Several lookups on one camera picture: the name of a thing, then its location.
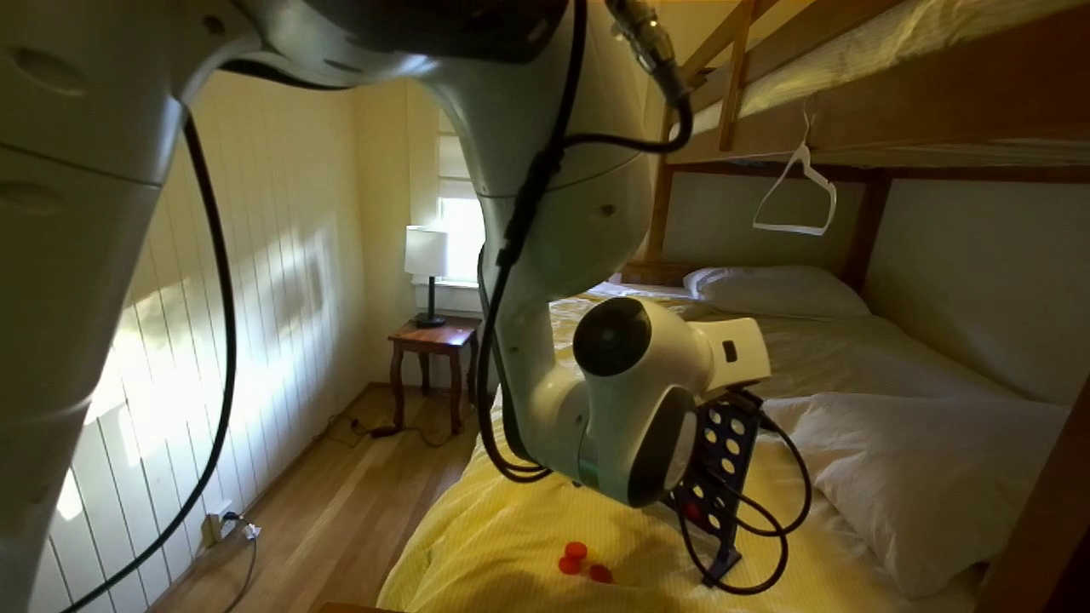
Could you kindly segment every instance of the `mattress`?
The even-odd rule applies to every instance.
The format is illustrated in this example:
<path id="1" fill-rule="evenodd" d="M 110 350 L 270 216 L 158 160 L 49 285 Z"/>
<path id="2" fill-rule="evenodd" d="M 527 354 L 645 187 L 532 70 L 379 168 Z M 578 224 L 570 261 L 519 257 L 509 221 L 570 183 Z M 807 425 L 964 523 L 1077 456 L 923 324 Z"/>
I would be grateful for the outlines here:
<path id="1" fill-rule="evenodd" d="M 552 308 L 556 349 L 570 358 L 577 319 L 608 296 L 655 296 L 687 319 L 734 318 L 722 300 L 690 291 L 596 285 Z M 996 398 L 1013 393 L 935 354 L 897 324 L 871 313 L 771 313 L 761 318 L 774 376 L 761 396 L 765 412 L 794 429 L 814 410 L 814 393 Z M 778 518 L 802 509 L 802 475 L 778 435 L 761 435 L 747 493 Z M 667 509 L 625 509 L 564 476 L 509 482 L 478 447 L 463 476 L 435 501 L 385 579 L 387 608 L 975 608 L 981 570 L 957 571 L 927 595 L 907 595 L 876 545 L 814 493 L 814 510 L 792 534 L 787 576 L 761 595 L 728 595 L 698 571 Z M 587 545 L 587 570 L 561 571 L 564 545 Z M 761 582 L 778 565 L 778 545 L 740 531 L 744 562 L 734 587 Z"/>
<path id="2" fill-rule="evenodd" d="M 752 116 L 1077 5 L 1087 0 L 907 0 L 747 86 L 740 116 Z M 695 116 L 695 132 L 715 126 L 719 104 Z"/>

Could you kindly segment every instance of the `bedroom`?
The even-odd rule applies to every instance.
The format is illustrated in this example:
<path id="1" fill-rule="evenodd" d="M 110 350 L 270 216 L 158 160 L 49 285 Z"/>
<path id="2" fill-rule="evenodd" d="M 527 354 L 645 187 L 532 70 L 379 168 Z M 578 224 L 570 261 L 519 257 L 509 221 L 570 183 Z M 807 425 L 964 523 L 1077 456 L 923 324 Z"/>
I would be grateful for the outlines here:
<path id="1" fill-rule="evenodd" d="M 262 89 L 266 104 L 251 104 L 250 101 L 250 89 L 262 89 L 262 86 L 242 86 L 231 78 L 220 78 L 208 89 L 202 111 L 212 123 L 212 156 L 214 168 L 220 168 L 220 179 L 225 179 L 225 198 L 231 192 L 237 192 L 237 219 L 227 216 L 227 224 L 235 221 L 237 227 L 237 243 L 242 250 L 257 258 L 251 270 L 242 270 L 242 276 L 251 278 L 251 285 L 270 291 L 281 300 L 259 300 L 259 310 L 274 308 L 274 313 L 266 319 L 274 319 L 274 326 L 257 318 L 257 349 L 262 349 L 262 354 L 274 360 L 281 350 L 292 354 L 285 363 L 266 363 L 266 368 L 282 368 L 285 371 L 285 389 L 257 389 L 251 396 L 259 403 L 270 404 L 285 404 L 285 410 L 274 410 L 276 420 L 245 420 L 242 414 L 242 429 L 251 434 L 251 438 L 237 444 L 237 456 L 245 453 L 250 463 L 237 468 L 235 482 L 225 482 L 225 490 L 235 490 L 231 501 L 237 503 L 251 503 L 262 490 L 262 482 L 274 480 L 274 475 L 281 475 L 289 456 L 306 447 L 306 438 L 314 438 L 324 423 L 344 410 L 344 403 L 358 393 L 360 381 L 385 381 L 385 360 L 376 354 L 385 354 L 385 335 L 403 319 L 403 313 L 409 313 L 409 296 L 403 285 L 403 272 L 400 261 L 403 258 L 403 224 L 412 219 L 412 202 L 417 202 L 417 179 L 403 179 L 405 174 L 417 174 L 417 156 L 409 152 L 409 145 L 429 136 L 412 132 L 417 123 L 409 123 L 405 116 L 417 109 L 417 94 L 412 89 L 385 89 L 385 91 L 358 91 L 358 94 L 292 94 L 292 91 L 274 91 Z M 314 143 L 319 149 L 319 160 L 327 165 L 314 165 L 314 152 L 304 152 L 304 143 Z M 722 183 L 715 183 L 715 177 L 695 177 L 690 192 L 703 193 L 715 193 L 722 192 Z M 998 221 L 998 233 L 1027 227 L 1030 221 L 1041 221 L 1041 224 L 1057 224 L 1057 227 L 1084 227 L 1087 233 L 1087 216 L 1074 203 L 1084 198 L 1084 187 L 1069 187 L 1061 179 L 1061 187 L 1039 187 L 1039 183 L 1022 183 L 1022 187 L 1007 187 L 1007 183 L 966 183 L 966 187 L 950 187 L 950 183 L 923 183 L 923 179 L 898 179 L 891 187 L 890 198 L 890 219 L 882 219 L 887 227 L 897 224 L 940 224 L 940 227 L 957 227 L 957 236 L 991 236 L 988 224 L 978 224 L 978 219 L 943 219 L 946 208 L 935 211 L 923 208 L 918 202 L 943 202 L 950 198 L 946 208 L 957 203 L 957 211 L 972 211 L 961 208 L 961 198 L 966 202 L 998 202 L 998 208 L 1005 208 L 1005 221 Z M 1057 221 L 1031 216 L 1030 221 L 1017 219 L 1017 202 L 1061 202 L 1048 203 L 1048 211 L 1057 211 Z M 360 202 L 403 202 L 403 208 L 368 208 Z M 175 243 L 186 243 L 192 236 L 202 233 L 186 233 L 186 224 L 193 224 L 193 219 L 177 219 L 175 233 L 170 224 L 159 227 L 162 236 L 175 236 Z M 890 236 L 878 236 L 876 252 L 898 258 L 898 257 L 920 257 L 920 250 L 912 252 L 912 245 L 898 245 L 897 236 L 890 243 L 882 243 Z M 149 243 L 155 245 L 155 261 L 142 270 L 136 292 L 155 296 L 149 310 L 168 313 L 170 292 L 162 292 L 175 282 L 186 278 L 186 267 L 202 270 L 208 261 L 177 261 L 177 258 L 192 258 L 202 252 L 202 245 L 175 245 L 175 243 Z M 957 252 L 954 245 L 927 245 L 923 257 L 935 250 L 935 257 L 943 257 L 940 250 Z M 1080 282 L 1080 270 L 1074 261 L 1084 261 L 1084 252 L 1064 252 L 1064 243 L 1046 243 L 1034 245 L 1034 252 L 1041 250 L 1061 250 L 1048 252 L 1046 261 L 1061 258 L 1061 272 L 1054 282 L 1061 282 L 1064 300 L 1048 296 L 1054 291 L 1039 291 L 1039 282 L 1048 282 L 1034 272 L 1034 258 L 1030 258 L 1017 250 L 1005 250 L 1005 252 L 986 252 L 988 257 L 988 270 L 1005 270 L 1013 272 L 1017 282 L 1013 282 L 1007 291 L 1030 285 L 1031 296 L 1041 296 L 1046 308 L 1065 303 L 1065 308 L 1080 308 L 1077 313 L 1087 313 L 1087 285 Z M 822 261 L 822 257 L 814 252 L 792 252 L 792 258 L 814 258 Z M 981 278 L 975 276 L 975 261 L 966 258 L 972 272 L 950 270 L 950 282 L 964 282 L 966 278 Z M 1077 384 L 1087 376 L 1087 358 L 1080 354 L 1080 345 L 1087 337 L 1087 332 L 1064 337 L 1069 349 L 1069 360 L 1061 363 L 1064 376 L 1064 403 L 1074 403 Z M 298 371 L 292 360 L 306 360 L 306 368 L 316 368 L 319 360 L 314 358 L 329 358 L 329 368 L 319 368 L 314 376 Z M 170 553 L 168 547 L 168 565 L 185 565 L 186 553 Z M 66 565 L 67 582 L 78 579 L 74 587 L 90 587 L 96 579 L 96 565 L 86 570 L 82 565 Z"/>

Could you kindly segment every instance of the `bunk bed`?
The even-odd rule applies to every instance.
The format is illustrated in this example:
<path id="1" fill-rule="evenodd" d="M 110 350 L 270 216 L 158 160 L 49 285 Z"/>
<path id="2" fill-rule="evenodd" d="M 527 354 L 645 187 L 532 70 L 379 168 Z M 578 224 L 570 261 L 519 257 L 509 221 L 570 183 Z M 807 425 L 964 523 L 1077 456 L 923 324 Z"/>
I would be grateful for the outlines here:
<path id="1" fill-rule="evenodd" d="M 814 56 L 865 56 L 857 47 L 871 23 L 898 20 L 918 32 L 950 20 L 954 32 L 923 47 L 898 47 L 887 66 L 835 76 L 816 86 L 761 100 L 771 78 L 822 70 Z M 774 377 L 761 389 L 765 410 L 802 438 L 814 469 L 814 520 L 797 534 L 794 570 L 784 587 L 757 598 L 735 598 L 698 587 L 670 520 L 648 518 L 598 501 L 558 476 L 521 487 L 505 482 L 474 453 L 467 476 L 435 503 L 391 570 L 383 604 L 391 608 L 1080 608 L 1087 607 L 1084 576 L 1090 571 L 1090 384 L 1074 398 L 1031 403 L 975 368 L 950 360 L 912 339 L 898 324 L 871 313 L 862 300 L 871 250 L 887 224 L 887 198 L 898 177 L 940 179 L 1057 179 L 1090 183 L 1090 83 L 1069 70 L 1090 50 L 1087 5 L 897 5 L 897 0 L 740 0 L 735 9 L 685 62 L 695 86 L 698 132 L 690 145 L 658 168 L 658 202 L 648 245 L 625 267 L 621 282 L 556 308 L 556 339 L 564 350 L 572 319 L 596 300 L 636 292 L 667 303 L 683 318 L 757 318 L 774 354 Z M 752 267 L 673 261 L 667 257 L 670 198 L 683 174 L 757 174 L 778 177 L 794 149 L 807 143 L 814 165 L 835 179 L 865 183 L 856 245 L 837 270 L 847 282 L 814 291 L 814 282 L 774 282 L 774 296 L 722 296 L 722 282 L 762 278 Z M 774 303 L 797 308 L 797 296 L 822 296 L 822 310 L 765 313 Z M 876 425 L 871 404 L 891 404 L 897 425 Z M 1031 414 L 1057 429 L 1034 459 L 1007 463 L 1013 476 L 1030 469 L 1030 503 L 1014 503 L 998 547 L 981 559 L 961 556 L 943 579 L 904 576 L 890 527 L 865 520 L 920 518 L 923 509 L 876 503 L 857 490 L 868 476 L 835 476 L 837 435 L 882 438 L 912 429 L 912 414 L 966 412 L 946 434 L 954 444 L 986 444 L 986 429 L 1005 414 Z M 762 438 L 752 463 L 757 493 L 792 513 L 797 475 L 778 459 L 778 444 Z M 587 540 L 614 576 L 609 587 L 558 571 L 570 540 Z M 771 553 L 744 545 L 752 570 L 740 582 L 771 570 Z"/>

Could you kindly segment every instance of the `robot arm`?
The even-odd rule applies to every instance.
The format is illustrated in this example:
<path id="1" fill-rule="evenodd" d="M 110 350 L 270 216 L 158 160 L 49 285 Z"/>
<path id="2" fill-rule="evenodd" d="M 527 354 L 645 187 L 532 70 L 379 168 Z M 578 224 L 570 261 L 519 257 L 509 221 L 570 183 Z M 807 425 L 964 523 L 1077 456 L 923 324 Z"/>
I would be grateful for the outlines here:
<path id="1" fill-rule="evenodd" d="M 636 0 L 609 8 L 667 86 L 650 15 Z M 572 9 L 570 0 L 0 0 L 0 15 L 0 595 L 22 608 L 185 104 L 203 78 L 235 66 L 314 89 L 429 86 L 471 156 L 495 291 L 502 238 L 564 89 Z M 636 76 L 594 0 L 570 132 L 639 136 L 627 100 Z M 588 313 L 577 335 L 583 371 L 556 360 L 549 300 L 608 278 L 636 250 L 648 193 L 650 156 L 577 145 L 546 183 L 495 319 L 526 453 L 627 503 L 670 480 L 698 398 L 765 376 L 752 324 L 687 326 L 636 300 Z"/>

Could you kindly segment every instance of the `side table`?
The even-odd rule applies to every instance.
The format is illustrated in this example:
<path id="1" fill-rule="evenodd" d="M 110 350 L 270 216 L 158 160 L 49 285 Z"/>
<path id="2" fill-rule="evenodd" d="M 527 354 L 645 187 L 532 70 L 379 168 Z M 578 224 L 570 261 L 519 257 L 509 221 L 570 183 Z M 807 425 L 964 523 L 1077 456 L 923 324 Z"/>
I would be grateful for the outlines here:
<path id="1" fill-rule="evenodd" d="M 467 389 L 474 389 L 474 363 L 478 363 L 478 324 L 454 319 L 443 326 L 405 326 L 387 337 L 391 339 L 391 363 L 387 363 L 387 384 L 396 393 L 396 434 L 405 425 L 405 384 L 403 384 L 403 358 L 412 350 L 419 358 L 419 377 L 424 393 L 434 389 L 429 381 L 429 358 L 447 354 L 451 358 L 451 434 L 458 435 L 463 429 L 459 423 L 459 403 L 463 403 L 463 360 L 459 354 L 471 349 L 471 371 Z"/>

